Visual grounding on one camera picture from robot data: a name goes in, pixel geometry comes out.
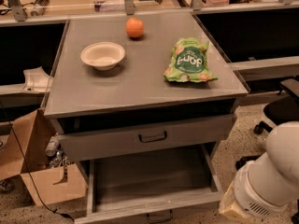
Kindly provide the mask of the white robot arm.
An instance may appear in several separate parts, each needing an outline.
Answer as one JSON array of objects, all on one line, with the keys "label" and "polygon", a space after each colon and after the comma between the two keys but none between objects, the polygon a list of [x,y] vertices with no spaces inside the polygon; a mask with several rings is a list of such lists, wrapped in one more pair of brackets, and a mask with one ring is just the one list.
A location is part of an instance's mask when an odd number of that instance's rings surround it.
[{"label": "white robot arm", "polygon": [[283,212],[299,198],[299,122],[276,126],[267,136],[265,153],[248,161],[221,199],[219,213],[251,222]]}]

